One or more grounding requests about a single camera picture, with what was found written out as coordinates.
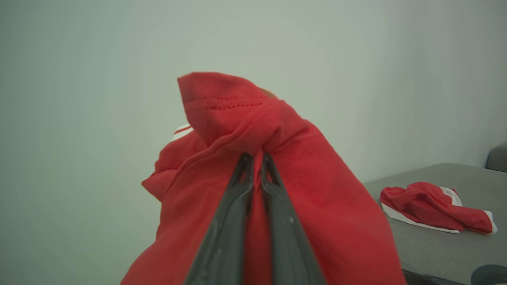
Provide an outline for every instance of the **white stripe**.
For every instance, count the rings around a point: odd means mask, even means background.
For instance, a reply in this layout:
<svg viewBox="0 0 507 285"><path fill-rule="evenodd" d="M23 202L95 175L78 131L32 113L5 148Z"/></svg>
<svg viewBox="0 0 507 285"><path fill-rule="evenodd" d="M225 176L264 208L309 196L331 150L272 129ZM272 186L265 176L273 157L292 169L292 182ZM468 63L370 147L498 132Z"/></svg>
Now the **white stripe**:
<svg viewBox="0 0 507 285"><path fill-rule="evenodd" d="M452 204L455 206L463 207L461 204L461 199L459 199L458 194L456 192L452 191L452 189L440 187L442 189L442 192L444 192L445 195L450 196L452 198Z"/></svg>
<svg viewBox="0 0 507 285"><path fill-rule="evenodd" d="M458 230L450 230L450 229L445 229L445 228L438 228L438 227L430 226L430 225L427 225L427 224L422 224L422 223L414 222L413 220L407 218L402 213L400 213L397 210L389 207L388 205L386 205L384 203L380 203L380 204L382 205L382 210L384 210L384 213L388 217L393 218L395 220L402 221L402 222L405 222L405 223L410 224L410 225L427 228L427 229L432 229L432 230L437 230L437 231L447 232L447 233L453 233L453 234L459 234Z"/></svg>
<svg viewBox="0 0 507 285"><path fill-rule="evenodd" d="M179 127L178 129L176 129L176 131L179 131L179 130L187 128L187 127L190 127L190 124L183 125L183 126Z"/></svg>
<svg viewBox="0 0 507 285"><path fill-rule="evenodd" d="M496 227L495 223L493 222L493 213L490 211L484 211L484 213L486 213L486 215L488 215L488 218L491 221L491 226L493 227L493 230L488 235L495 234L498 231L498 228Z"/></svg>
<svg viewBox="0 0 507 285"><path fill-rule="evenodd" d="M188 130L184 130L184 131L181 131L179 133L175 133L174 136L172 136L172 140L171 141L175 141L179 138L182 138L184 136L186 136L187 134L191 133L194 129L193 128L190 128Z"/></svg>

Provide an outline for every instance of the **gray surface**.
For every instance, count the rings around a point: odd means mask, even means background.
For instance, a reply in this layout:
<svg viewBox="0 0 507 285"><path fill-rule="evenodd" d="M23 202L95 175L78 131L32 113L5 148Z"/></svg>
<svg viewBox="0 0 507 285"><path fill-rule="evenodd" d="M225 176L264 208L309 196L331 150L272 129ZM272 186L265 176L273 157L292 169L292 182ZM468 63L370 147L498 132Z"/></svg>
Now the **gray surface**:
<svg viewBox="0 0 507 285"><path fill-rule="evenodd" d="M491 151L486 168L507 172L507 142Z"/></svg>
<svg viewBox="0 0 507 285"><path fill-rule="evenodd" d="M498 232L491 236L466 230L451 234L387 218L404 269L470 284L472 272L481 265L507 266L507 173L443 163L366 183L365 187L379 202L384 187L406 187L418 181L453 188L463 206L492 211Z"/></svg>

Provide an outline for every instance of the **white wall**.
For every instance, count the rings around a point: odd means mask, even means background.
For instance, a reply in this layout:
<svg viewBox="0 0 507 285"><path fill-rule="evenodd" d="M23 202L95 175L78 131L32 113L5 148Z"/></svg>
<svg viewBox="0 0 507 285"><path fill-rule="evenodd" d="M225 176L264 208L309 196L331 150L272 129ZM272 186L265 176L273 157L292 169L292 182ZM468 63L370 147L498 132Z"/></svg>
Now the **white wall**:
<svg viewBox="0 0 507 285"><path fill-rule="evenodd" d="M194 70L275 92L362 181L482 166L507 140L506 28L502 0L1 1L0 283L119 282Z"/></svg>

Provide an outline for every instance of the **crumpled red garment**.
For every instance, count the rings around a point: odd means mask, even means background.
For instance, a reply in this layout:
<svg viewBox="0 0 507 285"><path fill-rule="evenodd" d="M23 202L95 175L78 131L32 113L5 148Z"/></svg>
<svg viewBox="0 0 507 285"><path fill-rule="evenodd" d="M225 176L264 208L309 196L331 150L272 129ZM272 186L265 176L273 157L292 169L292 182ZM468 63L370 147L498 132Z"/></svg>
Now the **crumpled red garment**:
<svg viewBox="0 0 507 285"><path fill-rule="evenodd" d="M255 157L245 284L271 284L263 152L275 161L328 284L405 284L386 217L314 125L243 78L192 73L178 83L194 131L169 143L142 182L162 202L160 225L121 284L184 282L244 152Z"/></svg>

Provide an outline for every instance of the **red garment with white trim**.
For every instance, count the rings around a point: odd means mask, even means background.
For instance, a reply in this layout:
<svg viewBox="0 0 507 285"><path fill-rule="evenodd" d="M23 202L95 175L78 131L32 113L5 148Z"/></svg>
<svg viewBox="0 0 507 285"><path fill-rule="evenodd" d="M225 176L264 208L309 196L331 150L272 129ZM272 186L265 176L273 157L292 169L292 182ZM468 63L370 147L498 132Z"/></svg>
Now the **red garment with white trim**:
<svg viewBox="0 0 507 285"><path fill-rule="evenodd" d="M271 284L259 175L264 152L276 163L329 285L405 284L386 217L314 125L242 78L193 73L178 83L192 127L178 130L142 183L162 201L160 225L121 284L184 282L244 152L255 160L245 284Z"/></svg>
<svg viewBox="0 0 507 285"><path fill-rule="evenodd" d="M490 211L463 207L454 189L417 182L386 187L380 193L382 209L391 218L429 229L459 233L464 229L494 234L497 231Z"/></svg>

